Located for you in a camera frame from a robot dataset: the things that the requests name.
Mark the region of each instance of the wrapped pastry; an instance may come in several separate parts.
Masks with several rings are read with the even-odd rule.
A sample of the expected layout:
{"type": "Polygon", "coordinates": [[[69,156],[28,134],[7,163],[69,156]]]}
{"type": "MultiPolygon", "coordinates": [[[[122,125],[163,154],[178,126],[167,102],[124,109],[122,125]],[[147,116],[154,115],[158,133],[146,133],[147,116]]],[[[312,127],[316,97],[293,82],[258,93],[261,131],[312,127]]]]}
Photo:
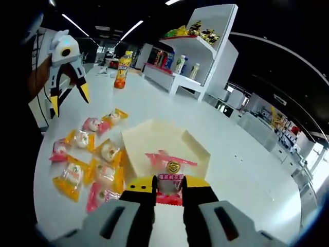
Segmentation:
{"type": "Polygon", "coordinates": [[[99,183],[93,183],[89,192],[89,197],[87,202],[87,212],[90,213],[94,211],[100,205],[102,205],[105,202],[108,202],[111,199],[119,199],[120,196],[121,194],[106,189],[99,183]]]}
{"type": "Polygon", "coordinates": [[[93,152],[95,148],[95,134],[82,130],[72,130],[66,137],[65,142],[71,146],[93,152]]]}
{"type": "Polygon", "coordinates": [[[123,193],[123,167],[109,167],[106,163],[98,161],[95,181],[113,192],[123,193]]]}
{"type": "Polygon", "coordinates": [[[110,139],[106,139],[94,150],[94,153],[104,161],[108,162],[112,167],[118,167],[120,164],[120,148],[117,147],[110,139]]]}
{"type": "Polygon", "coordinates": [[[67,161],[68,144],[65,139],[60,139],[53,144],[52,155],[49,158],[51,161],[62,162],[67,161]]]}
{"type": "Polygon", "coordinates": [[[121,111],[118,108],[115,108],[115,110],[113,112],[111,112],[110,114],[102,117],[102,120],[105,122],[108,122],[110,124],[110,126],[114,126],[117,125],[118,123],[120,123],[123,119],[128,118],[128,114],[121,111]]]}
{"type": "Polygon", "coordinates": [[[197,35],[200,36],[201,35],[201,21],[197,21],[196,23],[194,23],[189,31],[188,31],[188,35],[197,35]]]}
{"type": "Polygon", "coordinates": [[[187,165],[197,166],[196,162],[168,156],[162,150],[159,153],[146,153],[158,176],[158,203],[181,205],[180,189],[187,165]]]}
{"type": "Polygon", "coordinates": [[[105,131],[110,128],[110,124],[106,121],[102,121],[95,117],[89,117],[84,122],[82,130],[96,132],[99,135],[102,135],[105,131]]]}
{"type": "Polygon", "coordinates": [[[67,161],[67,166],[62,175],[54,178],[53,183],[60,192],[78,202],[84,170],[88,164],[70,155],[67,156],[67,161]]]}

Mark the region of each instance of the label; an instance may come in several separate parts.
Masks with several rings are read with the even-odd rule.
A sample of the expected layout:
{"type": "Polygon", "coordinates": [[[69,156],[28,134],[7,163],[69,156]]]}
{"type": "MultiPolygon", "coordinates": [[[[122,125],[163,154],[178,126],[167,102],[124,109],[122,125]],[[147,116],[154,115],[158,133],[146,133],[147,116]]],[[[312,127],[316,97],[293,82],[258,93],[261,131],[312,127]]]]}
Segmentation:
{"type": "Polygon", "coordinates": [[[159,174],[160,180],[182,180],[183,174],[159,174]]]}
{"type": "Polygon", "coordinates": [[[127,69],[127,66],[125,66],[125,65],[120,65],[118,69],[119,69],[119,70],[126,70],[126,69],[127,69]]]}

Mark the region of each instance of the bottle on shelf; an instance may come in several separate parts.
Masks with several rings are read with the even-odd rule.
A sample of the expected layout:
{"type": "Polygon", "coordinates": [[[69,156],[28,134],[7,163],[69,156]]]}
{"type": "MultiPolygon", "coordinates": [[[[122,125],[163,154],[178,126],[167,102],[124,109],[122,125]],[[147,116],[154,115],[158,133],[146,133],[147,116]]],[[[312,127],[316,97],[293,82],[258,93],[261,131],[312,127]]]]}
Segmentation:
{"type": "Polygon", "coordinates": [[[186,64],[187,64],[187,61],[188,61],[188,60],[189,60],[189,59],[188,59],[187,57],[185,57],[185,63],[184,63],[184,65],[183,65],[183,68],[181,68],[181,72],[180,72],[181,75],[183,75],[183,74],[185,73],[186,64]]]}
{"type": "Polygon", "coordinates": [[[171,68],[171,64],[174,61],[174,55],[175,55],[175,53],[169,53],[168,54],[165,68],[167,68],[167,69],[170,69],[171,68]]]}
{"type": "Polygon", "coordinates": [[[178,58],[177,63],[176,63],[176,67],[175,67],[175,73],[180,74],[181,73],[181,69],[183,68],[185,63],[185,56],[181,55],[180,58],[178,58]]]}
{"type": "Polygon", "coordinates": [[[191,74],[189,76],[190,79],[194,80],[195,79],[195,76],[196,76],[196,73],[198,72],[200,68],[200,64],[196,63],[193,67],[192,67],[192,70],[191,70],[191,74]]]}

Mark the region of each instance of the window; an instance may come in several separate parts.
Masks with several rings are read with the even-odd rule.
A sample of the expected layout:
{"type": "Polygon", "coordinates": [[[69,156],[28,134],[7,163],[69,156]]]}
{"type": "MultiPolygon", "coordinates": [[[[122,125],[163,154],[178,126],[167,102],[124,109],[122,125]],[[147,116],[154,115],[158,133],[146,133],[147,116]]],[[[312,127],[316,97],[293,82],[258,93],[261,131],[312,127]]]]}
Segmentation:
{"type": "Polygon", "coordinates": [[[329,151],[326,150],[326,153],[320,163],[314,170],[313,174],[313,189],[317,192],[324,180],[329,176],[329,151]]]}
{"type": "Polygon", "coordinates": [[[307,168],[309,170],[312,169],[315,161],[317,161],[322,149],[323,149],[323,146],[321,144],[319,144],[319,143],[314,144],[312,151],[309,153],[309,155],[305,159],[307,161],[307,168]]]}
{"type": "Polygon", "coordinates": [[[226,90],[229,91],[230,93],[232,93],[233,90],[234,90],[234,88],[232,88],[231,86],[227,86],[227,89],[226,90]]]}
{"type": "Polygon", "coordinates": [[[104,46],[99,46],[98,48],[97,48],[97,53],[103,53],[104,52],[104,46]]]}

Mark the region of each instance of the juice bottle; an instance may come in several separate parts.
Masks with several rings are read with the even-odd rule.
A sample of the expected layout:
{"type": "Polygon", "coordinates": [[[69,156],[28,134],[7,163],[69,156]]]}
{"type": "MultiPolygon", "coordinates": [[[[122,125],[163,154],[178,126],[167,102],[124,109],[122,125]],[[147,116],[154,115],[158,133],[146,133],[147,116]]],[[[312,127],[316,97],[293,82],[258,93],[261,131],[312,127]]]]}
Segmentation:
{"type": "Polygon", "coordinates": [[[125,79],[127,77],[128,68],[132,62],[133,52],[127,50],[125,55],[120,58],[117,77],[114,82],[114,87],[122,89],[125,86],[125,79]]]}

